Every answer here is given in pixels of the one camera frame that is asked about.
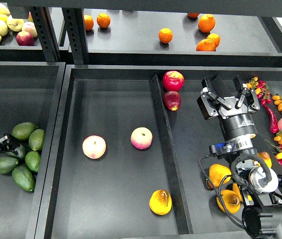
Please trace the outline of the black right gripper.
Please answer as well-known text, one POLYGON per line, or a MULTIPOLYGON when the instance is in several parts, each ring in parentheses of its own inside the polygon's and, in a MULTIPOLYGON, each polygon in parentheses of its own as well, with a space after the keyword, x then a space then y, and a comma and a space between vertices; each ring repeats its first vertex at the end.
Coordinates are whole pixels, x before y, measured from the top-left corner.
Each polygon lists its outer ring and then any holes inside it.
POLYGON ((218 117, 225 141, 247 135, 254 138, 258 131, 250 114, 260 109, 260 104, 254 89, 248 89, 241 77, 233 79, 236 97, 226 97, 230 94, 220 77, 204 78, 201 81, 202 90, 196 100, 205 120, 218 117))

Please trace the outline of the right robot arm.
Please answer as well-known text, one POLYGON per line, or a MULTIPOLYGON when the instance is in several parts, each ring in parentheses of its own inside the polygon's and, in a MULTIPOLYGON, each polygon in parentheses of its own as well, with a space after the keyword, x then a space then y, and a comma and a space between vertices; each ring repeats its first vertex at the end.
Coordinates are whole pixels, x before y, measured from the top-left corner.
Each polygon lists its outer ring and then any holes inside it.
POLYGON ((282 239, 282 176, 258 155, 252 144, 257 129, 252 114, 260 109, 253 89, 235 77, 236 93, 219 76, 203 79, 197 99, 205 119, 218 118, 223 143, 211 145, 209 156, 229 163, 230 178, 238 185, 243 201, 242 218, 227 217, 253 239, 282 239))

